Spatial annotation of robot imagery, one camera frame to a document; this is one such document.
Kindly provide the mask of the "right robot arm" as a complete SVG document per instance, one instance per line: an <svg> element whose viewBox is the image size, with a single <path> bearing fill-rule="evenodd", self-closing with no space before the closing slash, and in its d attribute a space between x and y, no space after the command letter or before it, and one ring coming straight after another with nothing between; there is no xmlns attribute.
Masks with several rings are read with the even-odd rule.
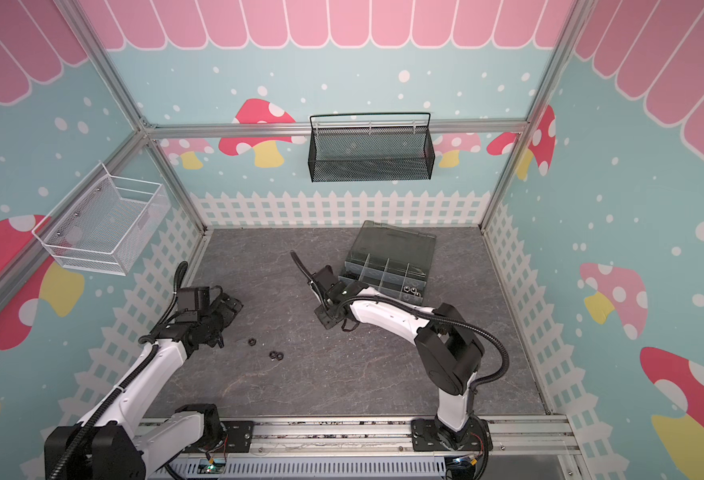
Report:
<svg viewBox="0 0 704 480"><path fill-rule="evenodd" d="M503 378L509 369L509 353L497 337L467 323L450 304L411 305L359 281L346 284L330 266L312 273L300 260L296 264L320 302L315 314L325 328L341 325L352 332L372 325L415 347L439 400L434 421L412 422L414 449L492 451L488 422L473 407L477 389Z"/></svg>

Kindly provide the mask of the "black mesh wall basket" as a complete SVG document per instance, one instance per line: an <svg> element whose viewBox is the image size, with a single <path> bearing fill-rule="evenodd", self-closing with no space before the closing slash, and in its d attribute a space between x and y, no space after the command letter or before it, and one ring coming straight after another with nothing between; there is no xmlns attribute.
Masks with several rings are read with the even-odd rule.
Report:
<svg viewBox="0 0 704 480"><path fill-rule="evenodd" d="M436 153L428 112L318 114L309 123L314 182L432 178Z"/></svg>

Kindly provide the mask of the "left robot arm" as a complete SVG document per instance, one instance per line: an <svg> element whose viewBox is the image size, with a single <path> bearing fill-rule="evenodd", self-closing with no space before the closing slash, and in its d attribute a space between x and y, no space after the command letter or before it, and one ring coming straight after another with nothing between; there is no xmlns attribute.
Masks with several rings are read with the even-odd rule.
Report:
<svg viewBox="0 0 704 480"><path fill-rule="evenodd" d="M224 446L227 430L210 403L184 405L150 432L138 432L174 373L201 347L223 347L224 330L243 308L208 287L178 289L174 305L175 312L141 337L141 355L110 393L76 424L48 436L46 478L146 479L189 447L209 453Z"/></svg>

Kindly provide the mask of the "silver nut pair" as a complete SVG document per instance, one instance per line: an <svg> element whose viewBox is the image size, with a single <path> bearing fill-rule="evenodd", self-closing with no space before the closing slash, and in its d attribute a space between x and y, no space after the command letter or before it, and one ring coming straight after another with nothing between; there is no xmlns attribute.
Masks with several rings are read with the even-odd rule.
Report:
<svg viewBox="0 0 704 480"><path fill-rule="evenodd" d="M408 284L405 284L403 286L403 292L406 294L412 295L412 296L416 296L416 297L422 296L421 291L416 286L412 286L412 285L408 285Z"/></svg>

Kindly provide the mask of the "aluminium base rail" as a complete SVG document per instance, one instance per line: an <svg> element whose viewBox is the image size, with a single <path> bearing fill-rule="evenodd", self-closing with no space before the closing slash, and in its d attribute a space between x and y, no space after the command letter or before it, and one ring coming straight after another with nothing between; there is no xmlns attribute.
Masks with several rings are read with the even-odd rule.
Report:
<svg viewBox="0 0 704 480"><path fill-rule="evenodd" d="M253 420L250 449L227 448L215 452L215 459L328 457L400 457L447 454L438 440L421 441L411 416L276 417ZM496 415L487 418L496 456L582 454L572 427L562 415Z"/></svg>

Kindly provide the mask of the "grey compartment organizer box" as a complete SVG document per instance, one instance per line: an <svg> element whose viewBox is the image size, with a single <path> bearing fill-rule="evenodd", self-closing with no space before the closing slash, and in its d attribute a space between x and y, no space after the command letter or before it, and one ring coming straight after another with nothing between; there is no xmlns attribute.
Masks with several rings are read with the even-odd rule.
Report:
<svg viewBox="0 0 704 480"><path fill-rule="evenodd" d="M366 220L349 251L339 278L359 281L389 297L422 305L432 266L435 235ZM403 292L416 286L421 297Z"/></svg>

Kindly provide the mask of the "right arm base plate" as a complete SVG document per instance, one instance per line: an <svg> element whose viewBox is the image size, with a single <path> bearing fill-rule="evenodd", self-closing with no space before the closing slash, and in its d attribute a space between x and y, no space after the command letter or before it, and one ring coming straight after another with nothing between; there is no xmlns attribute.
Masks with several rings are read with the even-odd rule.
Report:
<svg viewBox="0 0 704 480"><path fill-rule="evenodd" d="M416 452L490 452L494 448L488 422L476 416L459 431L437 418L416 418L411 421L411 439Z"/></svg>

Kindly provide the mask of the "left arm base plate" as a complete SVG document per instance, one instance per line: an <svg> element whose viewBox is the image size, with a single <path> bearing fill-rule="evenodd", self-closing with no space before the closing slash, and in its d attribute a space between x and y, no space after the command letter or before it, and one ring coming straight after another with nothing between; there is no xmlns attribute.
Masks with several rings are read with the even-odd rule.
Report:
<svg viewBox="0 0 704 480"><path fill-rule="evenodd" d="M255 423L253 421L222 421L221 432L212 440L206 441L198 450L203 453L234 454L249 453L254 440Z"/></svg>

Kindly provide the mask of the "white mesh wall basket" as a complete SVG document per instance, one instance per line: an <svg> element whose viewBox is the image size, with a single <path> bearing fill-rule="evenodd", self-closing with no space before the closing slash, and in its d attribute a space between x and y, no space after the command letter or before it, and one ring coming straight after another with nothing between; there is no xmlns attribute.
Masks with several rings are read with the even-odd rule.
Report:
<svg viewBox="0 0 704 480"><path fill-rule="evenodd" d="M100 163L32 233L65 269L125 276L170 208L164 184L114 175Z"/></svg>

